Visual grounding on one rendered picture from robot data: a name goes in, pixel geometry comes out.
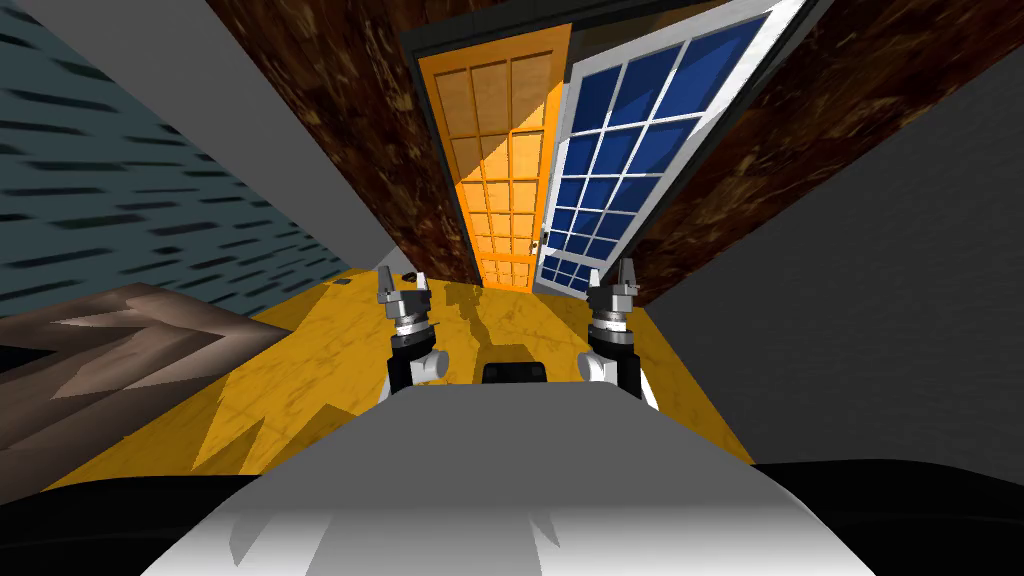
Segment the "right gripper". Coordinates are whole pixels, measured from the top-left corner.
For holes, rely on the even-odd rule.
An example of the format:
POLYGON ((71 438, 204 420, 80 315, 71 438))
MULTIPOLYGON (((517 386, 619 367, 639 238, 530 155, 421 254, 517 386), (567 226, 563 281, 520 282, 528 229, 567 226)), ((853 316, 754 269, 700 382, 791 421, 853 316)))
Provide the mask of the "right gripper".
POLYGON ((616 284, 601 285, 598 269, 589 272, 587 301, 593 312, 629 314, 633 312, 638 284, 631 258, 618 260, 616 284))

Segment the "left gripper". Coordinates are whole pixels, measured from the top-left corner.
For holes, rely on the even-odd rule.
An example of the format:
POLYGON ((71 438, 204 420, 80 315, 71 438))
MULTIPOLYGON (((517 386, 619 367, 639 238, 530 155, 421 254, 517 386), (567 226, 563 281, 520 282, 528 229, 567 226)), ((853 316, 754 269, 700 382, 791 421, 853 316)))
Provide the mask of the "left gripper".
POLYGON ((395 290, 389 268, 378 268, 377 299, 384 306, 388 319, 426 315, 431 308, 431 291, 426 274, 416 274, 416 290, 395 290))

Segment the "orange panelled door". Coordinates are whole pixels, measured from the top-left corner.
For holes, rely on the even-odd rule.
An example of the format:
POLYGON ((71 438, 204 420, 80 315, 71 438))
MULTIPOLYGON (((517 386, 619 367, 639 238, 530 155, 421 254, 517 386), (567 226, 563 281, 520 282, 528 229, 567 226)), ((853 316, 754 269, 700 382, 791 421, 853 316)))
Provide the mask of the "orange panelled door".
POLYGON ((571 31, 563 24, 417 63, 486 288, 534 289, 571 31))

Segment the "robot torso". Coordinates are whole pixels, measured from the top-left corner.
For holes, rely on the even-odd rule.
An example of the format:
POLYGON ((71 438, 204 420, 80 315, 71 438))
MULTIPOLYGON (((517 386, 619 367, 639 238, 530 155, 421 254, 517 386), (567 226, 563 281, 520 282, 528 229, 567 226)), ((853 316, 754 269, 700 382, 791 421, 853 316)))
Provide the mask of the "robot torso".
POLYGON ((785 488, 610 383, 416 386, 142 576, 874 576, 785 488))

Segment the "white door with blue panes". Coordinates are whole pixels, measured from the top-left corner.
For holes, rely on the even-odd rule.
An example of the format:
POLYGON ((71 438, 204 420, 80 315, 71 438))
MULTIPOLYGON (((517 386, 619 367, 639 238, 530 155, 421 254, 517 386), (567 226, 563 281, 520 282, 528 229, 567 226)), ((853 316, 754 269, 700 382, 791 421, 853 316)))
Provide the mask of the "white door with blue panes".
POLYGON ((830 0, 726 0, 575 63, 563 98, 538 284, 584 298, 830 0))

